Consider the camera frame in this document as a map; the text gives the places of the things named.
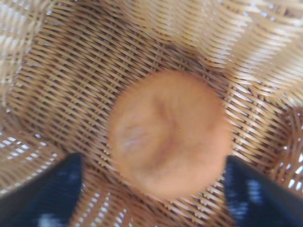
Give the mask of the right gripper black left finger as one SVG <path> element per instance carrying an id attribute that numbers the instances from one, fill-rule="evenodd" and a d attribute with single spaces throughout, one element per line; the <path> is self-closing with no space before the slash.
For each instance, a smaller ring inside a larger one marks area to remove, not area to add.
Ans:
<path id="1" fill-rule="evenodd" d="M 0 200 L 2 227 L 67 227 L 82 186 L 79 153 L 68 155 L 35 180 Z"/>

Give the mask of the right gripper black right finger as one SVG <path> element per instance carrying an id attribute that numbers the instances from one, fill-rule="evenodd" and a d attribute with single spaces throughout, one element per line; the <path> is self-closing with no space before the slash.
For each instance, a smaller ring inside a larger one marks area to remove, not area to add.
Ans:
<path id="1" fill-rule="evenodd" d="M 224 195 L 237 227 L 301 227 L 303 199 L 236 156 L 225 165 Z"/>

